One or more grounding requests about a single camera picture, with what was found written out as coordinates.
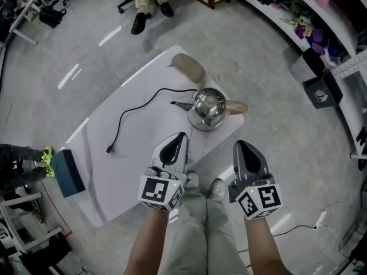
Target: black box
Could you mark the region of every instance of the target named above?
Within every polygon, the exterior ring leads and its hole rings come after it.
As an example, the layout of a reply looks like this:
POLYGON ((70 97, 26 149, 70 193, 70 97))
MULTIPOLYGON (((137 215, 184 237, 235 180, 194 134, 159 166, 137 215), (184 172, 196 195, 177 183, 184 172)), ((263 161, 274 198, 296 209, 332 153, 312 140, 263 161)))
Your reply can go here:
POLYGON ((85 190, 83 181, 76 168, 71 150, 62 150, 51 158, 58 186, 64 198, 85 190))
POLYGON ((342 91, 329 71, 322 77, 306 81, 304 90, 316 109, 338 106, 343 98, 342 91))

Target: black bag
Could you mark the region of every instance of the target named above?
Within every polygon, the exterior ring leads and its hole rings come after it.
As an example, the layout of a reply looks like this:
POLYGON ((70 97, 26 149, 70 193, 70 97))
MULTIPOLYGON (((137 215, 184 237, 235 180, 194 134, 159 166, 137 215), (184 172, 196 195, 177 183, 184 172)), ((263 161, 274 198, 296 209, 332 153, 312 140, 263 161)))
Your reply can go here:
POLYGON ((40 21, 48 26, 55 28, 62 20, 67 10, 64 8, 61 11, 53 9, 51 6, 45 6, 40 12, 40 21))

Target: trash bin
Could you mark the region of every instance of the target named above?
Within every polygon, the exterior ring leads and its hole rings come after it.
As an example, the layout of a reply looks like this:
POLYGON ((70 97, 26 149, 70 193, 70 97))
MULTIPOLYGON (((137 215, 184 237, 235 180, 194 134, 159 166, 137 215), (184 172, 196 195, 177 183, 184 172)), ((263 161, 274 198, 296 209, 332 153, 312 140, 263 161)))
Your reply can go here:
POLYGON ((297 61, 289 69, 294 79, 300 84, 307 80, 321 76, 325 69, 319 54, 312 48, 304 51, 297 61))
POLYGON ((337 106, 343 98, 342 91, 329 71, 322 77, 306 81, 303 85, 316 109, 337 106))

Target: kettle handle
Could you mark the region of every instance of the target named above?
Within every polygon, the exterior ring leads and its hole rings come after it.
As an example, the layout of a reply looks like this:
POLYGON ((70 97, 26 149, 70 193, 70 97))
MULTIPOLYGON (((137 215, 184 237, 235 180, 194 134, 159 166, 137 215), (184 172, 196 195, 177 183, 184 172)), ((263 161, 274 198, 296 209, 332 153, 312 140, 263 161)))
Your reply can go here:
POLYGON ((248 111, 248 106, 238 101, 226 101, 225 109, 228 115, 245 114, 248 111))

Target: neon yellow shoe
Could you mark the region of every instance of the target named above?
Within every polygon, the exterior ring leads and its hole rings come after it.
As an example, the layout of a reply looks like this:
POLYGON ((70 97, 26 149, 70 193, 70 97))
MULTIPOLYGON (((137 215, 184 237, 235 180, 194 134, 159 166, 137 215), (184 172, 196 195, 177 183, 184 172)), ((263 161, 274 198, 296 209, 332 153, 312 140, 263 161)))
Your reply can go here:
POLYGON ((52 167, 46 167, 46 177, 55 177, 55 171, 53 171, 52 167))
POLYGON ((44 149, 44 153, 42 154, 41 162, 50 166, 51 158, 52 158, 52 148, 46 147, 46 149, 44 149))

